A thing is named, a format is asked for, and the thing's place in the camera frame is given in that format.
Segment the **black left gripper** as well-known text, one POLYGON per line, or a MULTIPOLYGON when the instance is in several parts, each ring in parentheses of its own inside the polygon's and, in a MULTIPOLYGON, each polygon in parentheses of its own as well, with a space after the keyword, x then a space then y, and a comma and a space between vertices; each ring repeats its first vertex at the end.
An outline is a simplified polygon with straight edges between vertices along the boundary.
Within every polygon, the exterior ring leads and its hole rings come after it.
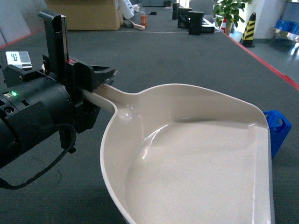
POLYGON ((81 133, 92 128, 99 109, 83 99, 113 78, 117 70, 90 65, 69 57, 66 17, 39 12, 46 32, 48 55, 43 68, 23 70, 7 65, 2 53, 6 89, 2 91, 2 152, 22 154, 54 132, 54 125, 69 124, 81 133))

